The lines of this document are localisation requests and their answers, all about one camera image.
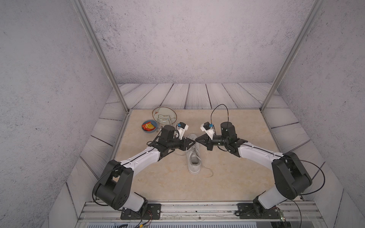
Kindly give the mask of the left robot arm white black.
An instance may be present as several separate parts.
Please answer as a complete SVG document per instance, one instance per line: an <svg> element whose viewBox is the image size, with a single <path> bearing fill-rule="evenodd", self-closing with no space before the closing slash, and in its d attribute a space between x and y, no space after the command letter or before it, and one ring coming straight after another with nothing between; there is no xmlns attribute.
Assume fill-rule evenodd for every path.
<svg viewBox="0 0 365 228"><path fill-rule="evenodd" d="M126 208L144 214L148 200L131 191L133 178L176 149L187 151L195 145L194 140L184 137L186 130L188 125L183 122L178 123L177 127L166 125L139 154L124 161L109 161L93 188L93 199L99 198L115 210Z"/></svg>

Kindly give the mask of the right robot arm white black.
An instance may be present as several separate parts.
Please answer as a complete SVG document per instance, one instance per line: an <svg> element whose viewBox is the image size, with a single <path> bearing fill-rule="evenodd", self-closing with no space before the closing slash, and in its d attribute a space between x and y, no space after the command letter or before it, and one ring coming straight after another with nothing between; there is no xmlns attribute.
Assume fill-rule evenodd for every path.
<svg viewBox="0 0 365 228"><path fill-rule="evenodd" d="M275 186L257 196L253 200L253 213L262 218L277 204L293 200L312 185L312 179L302 161L294 153L275 153L257 147L240 139L231 122L221 123L221 135L215 133L213 124L201 125L204 135L196 138L196 142L211 151L214 146L224 146L225 151L239 158L249 159L273 173Z"/></svg>

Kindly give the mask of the white sneaker shoe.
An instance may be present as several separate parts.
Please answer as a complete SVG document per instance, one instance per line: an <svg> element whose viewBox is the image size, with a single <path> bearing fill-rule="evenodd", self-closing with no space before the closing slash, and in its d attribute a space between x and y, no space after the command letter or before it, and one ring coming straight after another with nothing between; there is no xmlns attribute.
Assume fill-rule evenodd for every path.
<svg viewBox="0 0 365 228"><path fill-rule="evenodd" d="M187 167L191 174L199 174L202 167L202 160L200 157L200 144L195 143L189 150L186 151Z"/></svg>

